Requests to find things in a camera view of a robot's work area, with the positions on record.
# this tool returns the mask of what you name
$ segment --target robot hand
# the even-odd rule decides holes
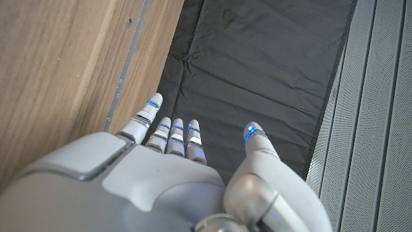
[[[206,165],[196,120],[186,143],[183,121],[166,117],[141,145],[162,101],[156,93],[116,135],[87,135],[28,166],[0,194],[0,231],[331,231],[255,122],[227,187]]]

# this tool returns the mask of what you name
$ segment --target robotic finger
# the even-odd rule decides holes
[[[131,139],[135,144],[141,144],[146,136],[147,129],[156,117],[157,111],[163,103],[160,93],[155,93],[132,119],[120,130],[118,135]]]
[[[331,231],[316,194],[280,160],[262,127],[249,123],[243,137],[246,159],[226,188],[226,212],[248,227],[260,221],[273,231]]]
[[[184,157],[185,148],[183,145],[183,121],[181,119],[175,119],[171,127],[166,154],[174,154]]]
[[[196,120],[192,120],[187,129],[186,158],[207,165],[201,146],[199,122]]]
[[[170,118],[164,117],[157,126],[156,131],[146,143],[146,147],[160,153],[165,152],[167,136],[169,135],[171,121]]]

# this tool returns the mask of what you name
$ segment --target wooden cabinet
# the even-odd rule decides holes
[[[183,0],[0,2],[0,189],[156,91]]]

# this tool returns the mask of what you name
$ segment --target wrinkled black cloth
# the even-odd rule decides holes
[[[228,182],[255,121],[305,178],[352,2],[186,0],[150,130],[162,117],[182,118],[185,130],[197,119],[207,163]]]

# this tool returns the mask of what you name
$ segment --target metal vent grille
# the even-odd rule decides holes
[[[341,221],[374,7],[372,0],[359,1],[353,15],[324,170],[321,200],[335,231]]]
[[[319,136],[316,141],[314,155],[312,157],[308,176],[306,178],[306,183],[318,196],[321,193],[324,163],[326,162],[326,152],[328,152],[330,130],[332,128],[333,114],[335,113],[335,103],[339,89],[339,81],[341,79],[343,57],[344,50],[337,67],[335,80],[333,81],[333,86],[329,95],[328,104],[326,105],[322,126],[319,130]]]
[[[373,231],[375,224],[402,9],[402,1],[376,5],[341,231]]]
[[[377,231],[412,231],[412,6],[406,3]]]

